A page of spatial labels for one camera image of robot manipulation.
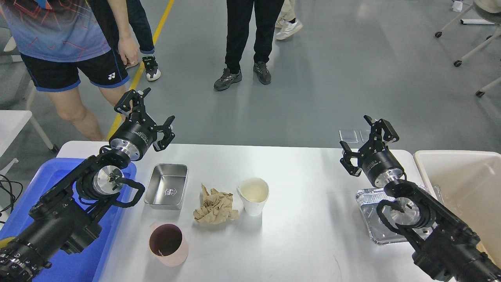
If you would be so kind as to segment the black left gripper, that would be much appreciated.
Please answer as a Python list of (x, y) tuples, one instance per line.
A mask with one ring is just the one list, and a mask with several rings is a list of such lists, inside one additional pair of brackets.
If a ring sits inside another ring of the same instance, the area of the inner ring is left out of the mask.
[[(168, 117), (163, 125), (156, 125), (147, 115), (144, 98), (150, 91), (151, 88), (139, 91), (131, 89), (114, 106), (114, 110), (127, 116), (127, 119), (110, 138), (109, 153), (118, 155), (124, 161), (139, 161), (154, 142), (156, 152), (165, 150), (175, 138), (171, 128), (175, 116)], [(156, 141), (158, 133), (163, 133), (164, 136)]]

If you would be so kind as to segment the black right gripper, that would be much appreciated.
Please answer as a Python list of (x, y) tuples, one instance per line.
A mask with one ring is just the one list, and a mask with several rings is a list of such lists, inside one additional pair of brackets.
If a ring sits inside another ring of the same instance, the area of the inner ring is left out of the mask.
[[(349, 175), (359, 177), (363, 170), (373, 187), (383, 188), (404, 175), (403, 166), (387, 148), (390, 143), (397, 142), (400, 138), (388, 120), (376, 120), (368, 115), (364, 115), (364, 119), (371, 126), (368, 142), (359, 152), (353, 152), (345, 141), (340, 141), (343, 148), (340, 163)], [(353, 158), (358, 159), (359, 166), (352, 164)]]

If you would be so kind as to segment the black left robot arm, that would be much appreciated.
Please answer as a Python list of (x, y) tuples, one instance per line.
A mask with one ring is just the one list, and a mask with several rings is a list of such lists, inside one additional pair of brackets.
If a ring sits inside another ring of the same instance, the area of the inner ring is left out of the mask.
[(125, 178), (122, 170), (142, 159), (152, 146), (166, 149), (175, 134), (174, 116), (158, 125), (146, 112), (144, 99), (151, 89), (129, 90), (114, 106), (128, 117), (100, 148), (52, 186), (34, 205), (33, 222), (1, 248), (1, 281), (30, 282), (58, 250), (81, 253), (102, 230), (99, 221), (112, 207), (136, 205), (145, 187)]

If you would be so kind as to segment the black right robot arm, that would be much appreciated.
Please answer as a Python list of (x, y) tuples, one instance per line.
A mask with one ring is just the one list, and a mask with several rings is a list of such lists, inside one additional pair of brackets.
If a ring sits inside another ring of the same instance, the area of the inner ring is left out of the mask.
[(368, 141), (354, 152), (340, 141), (340, 163), (355, 177), (364, 173), (370, 184), (383, 189), (392, 200), (378, 202), (376, 212), (383, 225), (402, 235), (414, 249), (413, 262), (433, 280), (447, 282), (499, 282), (500, 268), (477, 248), (480, 237), (418, 184), (388, 145), (399, 140), (391, 123), (364, 116), (371, 130)]

